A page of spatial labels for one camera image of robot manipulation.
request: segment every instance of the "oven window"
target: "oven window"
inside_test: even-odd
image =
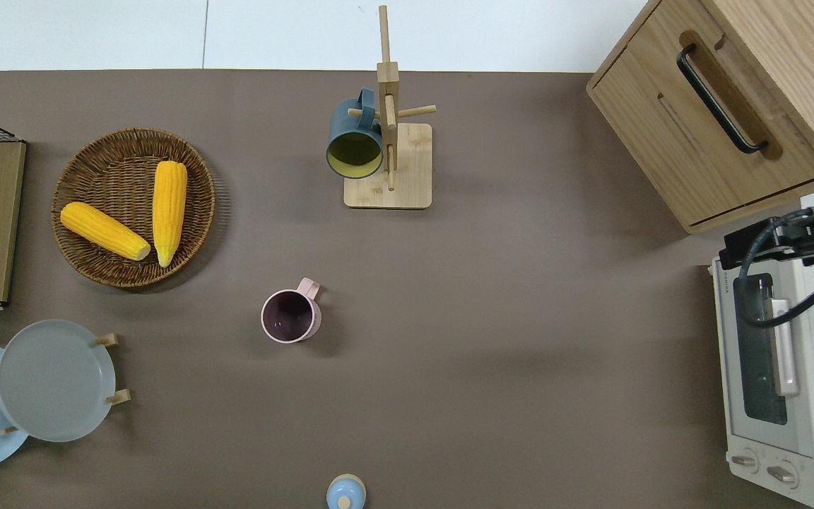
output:
[[[772,314],[772,275],[755,274],[733,281],[737,302],[737,339],[740,342],[740,376],[746,415],[772,424],[787,424],[787,403],[774,389],[772,374],[773,329],[760,329],[740,319],[739,300],[745,300],[752,316],[768,319]]]

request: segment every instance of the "wooden cabinet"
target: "wooden cabinet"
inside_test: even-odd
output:
[[[814,191],[814,1],[652,0],[587,91],[688,232]]]

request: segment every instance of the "wooden mug tree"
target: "wooden mug tree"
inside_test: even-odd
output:
[[[369,177],[345,179],[345,204],[355,209],[426,209],[432,205],[432,126],[398,123],[398,119],[434,113],[435,106],[398,110],[398,62],[391,61],[388,9],[379,6],[382,61],[376,65],[382,125],[384,171]],[[348,110],[359,116],[360,110]]]

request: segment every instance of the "black cable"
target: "black cable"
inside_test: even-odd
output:
[[[750,245],[749,251],[746,252],[746,258],[743,258],[743,264],[740,266],[740,275],[738,278],[742,281],[746,281],[746,276],[749,274],[749,266],[753,264],[753,259],[756,257],[756,254],[758,254],[760,246],[763,242],[765,242],[765,239],[768,238],[768,235],[771,235],[775,229],[781,228],[781,226],[787,225],[787,223],[794,221],[795,219],[810,216],[812,216],[812,209],[801,209],[797,210],[796,212],[786,213],[786,215],[772,220],[768,226],[765,226],[765,229],[763,229],[762,232],[756,236],[753,244]],[[801,315],[802,312],[805,312],[805,310],[814,305],[814,292],[812,292],[808,297],[805,297],[802,302],[787,310],[787,312],[783,313],[783,315],[775,316],[769,318],[768,320],[759,320],[750,315],[749,309],[746,309],[746,299],[743,297],[743,294],[740,295],[740,299],[736,300],[737,311],[740,313],[740,318],[749,325],[764,329],[769,327],[777,327],[778,325],[787,323]]]

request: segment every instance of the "oven door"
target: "oven door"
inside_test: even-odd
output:
[[[740,320],[736,299],[745,300],[750,314],[762,319],[779,315],[794,304],[796,277],[792,262],[753,264],[745,281],[739,269],[724,271],[715,261],[719,299],[721,358],[726,376],[726,409],[730,433],[811,457],[812,435],[801,350],[801,317],[760,329]]]

